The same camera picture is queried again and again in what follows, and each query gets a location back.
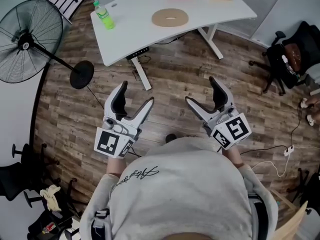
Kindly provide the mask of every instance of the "white desk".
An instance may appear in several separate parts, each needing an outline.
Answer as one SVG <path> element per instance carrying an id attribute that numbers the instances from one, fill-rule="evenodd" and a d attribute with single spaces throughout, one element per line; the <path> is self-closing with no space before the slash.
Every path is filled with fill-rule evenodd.
<path id="1" fill-rule="evenodd" d="M 179 34 L 198 29 L 219 59 L 223 55 L 212 41 L 218 23 L 255 18 L 257 15 L 242 0 L 115 0 L 105 5 L 115 21 L 115 28 L 107 30 L 99 17 L 91 13 L 92 24 L 106 66 L 124 57 Z M 161 27 L 151 21 L 161 9 L 176 8 L 189 16 L 187 24 Z M 202 27 L 210 26 L 207 33 Z M 137 57 L 132 59 L 146 90 L 149 81 Z"/>

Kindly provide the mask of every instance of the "desk leg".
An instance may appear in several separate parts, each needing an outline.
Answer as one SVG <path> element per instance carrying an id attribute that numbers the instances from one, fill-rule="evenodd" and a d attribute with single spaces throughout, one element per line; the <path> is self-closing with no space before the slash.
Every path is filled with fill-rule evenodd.
<path id="1" fill-rule="evenodd" d="M 201 34 L 201 36 L 204 38 L 204 40 L 208 43 L 208 45 L 212 48 L 213 52 L 218 57 L 218 59 L 221 60 L 224 56 L 219 51 L 215 43 L 212 41 L 212 38 L 214 37 L 214 34 L 217 30 L 217 26 L 218 24 L 210 26 L 208 29 L 208 33 L 206 33 L 202 27 L 198 28 L 198 31 Z"/>
<path id="2" fill-rule="evenodd" d="M 150 83 L 148 81 L 148 78 L 147 78 L 147 76 L 146 76 L 146 74 L 144 72 L 144 69 L 142 68 L 138 58 L 134 57 L 134 58 L 131 59 L 131 61 L 132 61 L 133 65 L 135 66 L 136 71 L 139 74 L 139 77 L 141 78 L 141 81 L 142 81 L 142 83 L 144 85 L 144 88 L 146 90 L 150 90 L 151 89 L 151 85 L 150 85 Z"/>

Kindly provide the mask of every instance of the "shoe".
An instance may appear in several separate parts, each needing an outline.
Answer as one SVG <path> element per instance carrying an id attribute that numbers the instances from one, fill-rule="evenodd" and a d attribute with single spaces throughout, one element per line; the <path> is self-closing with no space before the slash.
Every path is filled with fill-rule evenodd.
<path id="1" fill-rule="evenodd" d="M 302 109 L 306 109 L 307 107 L 308 107 L 308 105 L 306 104 L 306 101 L 307 101 L 308 99 L 307 98 L 303 98 L 302 100 L 301 100 L 301 102 L 300 102 L 300 107 L 302 108 Z"/>
<path id="2" fill-rule="evenodd" d="M 165 137 L 165 144 L 174 141 L 177 139 L 177 136 L 174 133 L 170 133 Z"/>
<path id="3" fill-rule="evenodd" d="M 308 123 L 309 123 L 310 126 L 314 126 L 315 120 L 312 119 L 312 116 L 311 116 L 310 114 L 307 114 L 307 115 L 305 116 L 305 119 L 308 121 Z"/>

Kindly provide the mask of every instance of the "person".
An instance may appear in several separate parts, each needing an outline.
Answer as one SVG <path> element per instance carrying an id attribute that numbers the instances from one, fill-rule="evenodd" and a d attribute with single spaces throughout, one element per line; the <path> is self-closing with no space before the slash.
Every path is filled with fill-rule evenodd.
<path id="1" fill-rule="evenodd" d="M 300 102 L 300 107 L 302 109 L 311 109 L 320 101 L 320 95 L 316 94 L 311 96 L 310 98 L 303 98 Z M 305 119 L 309 123 L 310 126 L 314 126 L 315 121 L 320 123 L 320 109 L 314 113 L 309 113 L 305 116 Z"/>
<path id="2" fill-rule="evenodd" d="M 81 239 L 251 240 L 250 192 L 265 204 L 271 239 L 277 203 L 237 147 L 220 154 L 203 138 L 170 134 L 165 145 L 128 166 L 125 159 L 108 158 L 82 215 Z"/>

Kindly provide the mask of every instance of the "fan base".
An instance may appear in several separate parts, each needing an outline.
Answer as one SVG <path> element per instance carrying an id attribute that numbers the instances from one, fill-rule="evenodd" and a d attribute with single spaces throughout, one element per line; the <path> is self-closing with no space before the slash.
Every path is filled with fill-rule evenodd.
<path id="1" fill-rule="evenodd" d="M 74 66 L 78 72 L 72 71 L 70 74 L 70 84 L 75 89 L 82 89 L 90 83 L 94 76 L 95 68 L 94 65 L 87 60 L 80 61 Z"/>

